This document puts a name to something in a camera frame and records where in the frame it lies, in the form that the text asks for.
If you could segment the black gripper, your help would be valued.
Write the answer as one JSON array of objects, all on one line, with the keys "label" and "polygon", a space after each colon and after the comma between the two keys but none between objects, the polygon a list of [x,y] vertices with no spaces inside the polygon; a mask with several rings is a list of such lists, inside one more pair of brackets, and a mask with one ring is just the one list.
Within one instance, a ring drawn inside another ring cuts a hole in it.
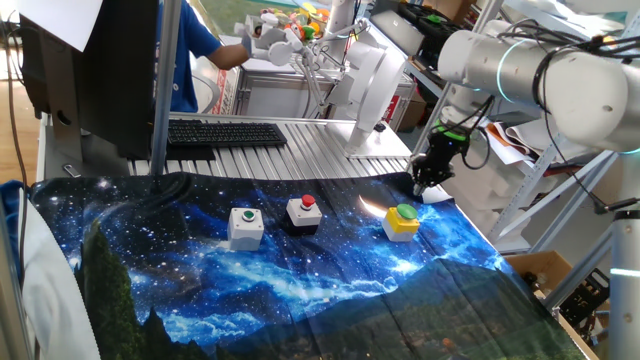
[{"label": "black gripper", "polygon": [[411,158],[410,170],[414,182],[413,194],[437,187],[454,176],[451,160],[458,154],[468,151],[470,141],[461,135],[447,135],[434,132],[428,137],[429,147],[426,153]]}]

